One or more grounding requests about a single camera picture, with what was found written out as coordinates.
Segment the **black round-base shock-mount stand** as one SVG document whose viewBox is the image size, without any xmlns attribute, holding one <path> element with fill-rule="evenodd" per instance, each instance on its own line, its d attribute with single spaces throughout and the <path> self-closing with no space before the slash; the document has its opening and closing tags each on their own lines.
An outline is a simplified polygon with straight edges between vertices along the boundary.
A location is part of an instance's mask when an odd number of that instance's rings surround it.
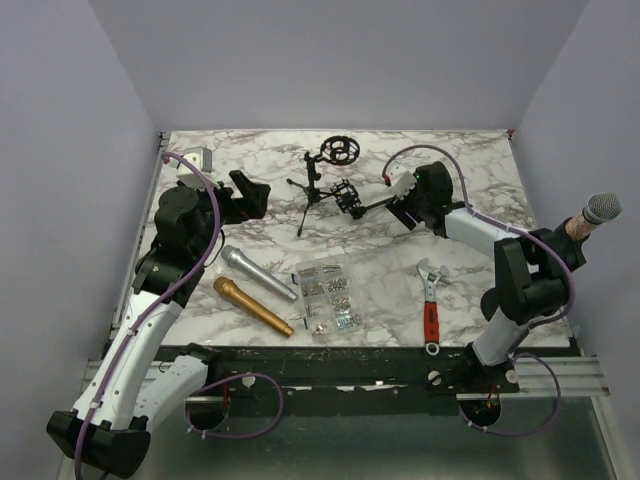
<svg viewBox="0 0 640 480">
<path fill-rule="evenodd" d="M 394 200 L 393 197 L 388 197 L 372 204 L 364 205 L 356 187 L 346 179 L 334 183 L 330 188 L 330 192 L 335 198 L 340 211 L 348 214 L 353 220 L 360 220 L 367 212 L 386 206 Z"/>
</svg>

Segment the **grey microphone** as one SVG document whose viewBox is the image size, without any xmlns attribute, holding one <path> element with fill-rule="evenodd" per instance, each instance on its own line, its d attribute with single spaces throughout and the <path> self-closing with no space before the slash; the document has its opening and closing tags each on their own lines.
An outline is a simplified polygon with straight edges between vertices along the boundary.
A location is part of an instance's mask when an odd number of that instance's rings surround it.
<svg viewBox="0 0 640 480">
<path fill-rule="evenodd" d="M 239 248 L 227 245 L 222 248 L 221 257 L 229 267 L 242 272 L 271 293 L 278 295 L 290 303 L 298 299 L 297 293 L 278 280 L 272 273 L 266 271 L 248 258 Z"/>
</svg>

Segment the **gold microphone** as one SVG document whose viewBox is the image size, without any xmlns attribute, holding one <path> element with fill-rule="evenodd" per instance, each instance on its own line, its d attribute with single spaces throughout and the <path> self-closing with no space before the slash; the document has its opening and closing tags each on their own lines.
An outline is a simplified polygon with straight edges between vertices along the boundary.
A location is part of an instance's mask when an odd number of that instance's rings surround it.
<svg viewBox="0 0 640 480">
<path fill-rule="evenodd" d="M 231 279 L 220 276 L 214 281 L 213 288 L 222 299 L 240 308 L 279 334 L 286 338 L 293 335 L 294 329 L 286 321 L 245 293 Z"/>
</svg>

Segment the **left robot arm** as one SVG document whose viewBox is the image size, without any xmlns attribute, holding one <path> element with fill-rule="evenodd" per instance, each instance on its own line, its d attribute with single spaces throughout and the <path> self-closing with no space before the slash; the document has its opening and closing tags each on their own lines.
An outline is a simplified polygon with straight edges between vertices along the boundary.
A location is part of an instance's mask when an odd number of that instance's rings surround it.
<svg viewBox="0 0 640 480">
<path fill-rule="evenodd" d="M 185 181 L 163 192 L 154 216 L 156 235 L 135 268 L 133 292 L 122 325 L 98 372 L 69 411 L 52 414 L 47 432 L 76 468 L 89 465 L 121 479 L 143 463 L 151 434 L 185 398 L 214 393 L 220 368 L 201 347 L 153 383 L 144 381 L 170 327 L 202 278 L 222 226 L 264 217 L 269 185 L 241 171 L 233 186 L 191 187 Z"/>
</svg>

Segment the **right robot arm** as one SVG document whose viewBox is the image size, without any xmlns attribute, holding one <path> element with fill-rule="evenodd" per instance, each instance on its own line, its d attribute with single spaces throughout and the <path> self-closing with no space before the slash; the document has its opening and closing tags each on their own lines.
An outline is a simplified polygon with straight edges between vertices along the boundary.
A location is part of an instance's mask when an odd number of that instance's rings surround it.
<svg viewBox="0 0 640 480">
<path fill-rule="evenodd" d="M 531 329 L 562 318 L 573 306 L 572 272 L 585 264 L 582 242 L 567 232 L 569 219 L 553 230 L 528 231 L 478 212 L 467 195 L 455 201 L 451 176 L 440 161 L 384 181 L 393 191 L 386 208 L 406 228 L 422 223 L 494 263 L 494 286 L 480 301 L 488 326 L 470 343 L 471 360 L 459 370 L 467 389 L 483 391 L 496 380 L 495 366 L 508 361 Z"/>
</svg>

